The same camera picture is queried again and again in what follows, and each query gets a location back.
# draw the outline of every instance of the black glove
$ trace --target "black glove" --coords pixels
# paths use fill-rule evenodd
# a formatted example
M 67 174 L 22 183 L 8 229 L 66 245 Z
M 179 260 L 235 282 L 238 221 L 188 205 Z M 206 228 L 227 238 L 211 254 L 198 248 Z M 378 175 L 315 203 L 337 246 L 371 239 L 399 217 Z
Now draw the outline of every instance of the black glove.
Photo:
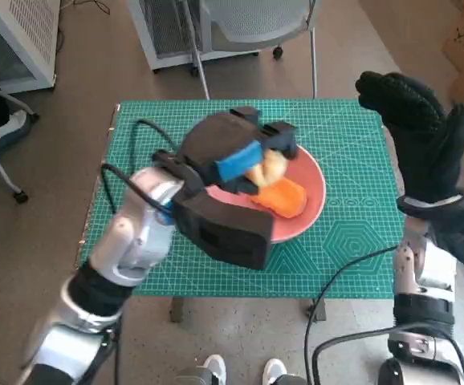
M 378 112 L 394 139 L 405 195 L 428 203 L 456 195 L 464 106 L 446 117 L 427 86 L 397 73 L 366 71 L 355 87 L 360 105 Z

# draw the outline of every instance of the white sneaker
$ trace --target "white sneaker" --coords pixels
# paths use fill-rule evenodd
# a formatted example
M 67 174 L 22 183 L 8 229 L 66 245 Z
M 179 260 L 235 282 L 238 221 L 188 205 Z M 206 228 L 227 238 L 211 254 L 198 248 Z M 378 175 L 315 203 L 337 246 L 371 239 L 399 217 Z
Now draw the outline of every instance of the white sneaker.
M 27 114 L 24 110 L 16 111 L 9 115 L 9 121 L 0 127 L 0 139 L 22 129 L 26 124 Z
M 263 385 L 271 385 L 281 375 L 286 375 L 287 369 L 279 359 L 270 359 L 264 367 Z
M 206 359 L 203 364 L 203 367 L 206 367 L 213 374 L 218 377 L 219 385 L 225 385 L 226 383 L 226 367 L 225 361 L 221 355 L 211 355 Z

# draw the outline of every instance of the shoe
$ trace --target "shoe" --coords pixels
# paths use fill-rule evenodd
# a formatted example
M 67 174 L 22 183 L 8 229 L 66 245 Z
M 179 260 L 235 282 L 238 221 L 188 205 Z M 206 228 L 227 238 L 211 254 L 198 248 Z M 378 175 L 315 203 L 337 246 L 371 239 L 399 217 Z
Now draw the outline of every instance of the shoe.
M 9 121 L 0 127 L 0 148 L 13 144 L 31 129 L 31 122 L 24 110 L 9 115 Z
M 263 385 L 271 385 L 281 375 L 286 375 L 287 369 L 279 359 L 270 359 L 264 367 Z
M 225 361 L 221 355 L 211 355 L 206 359 L 203 364 L 203 367 L 206 367 L 213 372 L 213 375 L 218 377 L 219 385 L 225 385 L 226 383 L 226 367 Z

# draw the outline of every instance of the table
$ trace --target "table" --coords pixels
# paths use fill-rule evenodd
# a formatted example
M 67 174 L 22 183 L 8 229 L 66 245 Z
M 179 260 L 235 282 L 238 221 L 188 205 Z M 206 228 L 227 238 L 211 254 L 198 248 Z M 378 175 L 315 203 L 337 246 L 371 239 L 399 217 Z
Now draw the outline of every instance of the table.
M 123 102 L 110 131 L 106 161 L 128 170 L 129 136 L 138 118 L 160 124 L 180 143 L 195 123 L 216 111 L 253 106 L 261 121 L 286 120 L 296 140 L 320 164 L 327 199 L 318 221 L 304 234 L 275 245 L 264 271 L 227 265 L 207 257 L 177 233 L 170 255 L 136 288 L 136 295 L 183 297 L 314 298 L 344 263 L 401 239 L 403 216 L 396 207 L 397 186 L 379 116 L 351 99 L 181 100 Z M 154 130 L 137 132 L 137 167 L 167 148 Z M 121 200 L 124 186 L 112 179 Z M 79 260 L 111 219 L 101 186 L 96 186 Z M 386 253 L 349 271 L 328 298 L 392 298 L 392 255 Z

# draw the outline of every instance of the chair wheel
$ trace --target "chair wheel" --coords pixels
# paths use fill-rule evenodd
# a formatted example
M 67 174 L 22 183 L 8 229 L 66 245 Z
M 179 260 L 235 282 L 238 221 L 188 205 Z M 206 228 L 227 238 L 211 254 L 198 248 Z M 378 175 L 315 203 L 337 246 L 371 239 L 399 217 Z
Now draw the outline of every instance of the chair wheel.
M 283 49 L 282 47 L 275 47 L 273 49 L 273 59 L 279 60 L 283 55 Z
M 189 73 L 190 73 L 191 76 L 193 76 L 194 78 L 197 78 L 197 77 L 198 77 L 198 73 L 199 73 L 198 67 L 195 67 L 195 66 L 191 67 L 191 68 L 189 69 Z
M 22 205 L 29 200 L 29 196 L 26 195 L 23 191 L 15 192 L 13 194 L 13 198 L 19 205 Z
M 31 115 L 31 123 L 36 123 L 39 120 L 39 115 L 34 113 Z

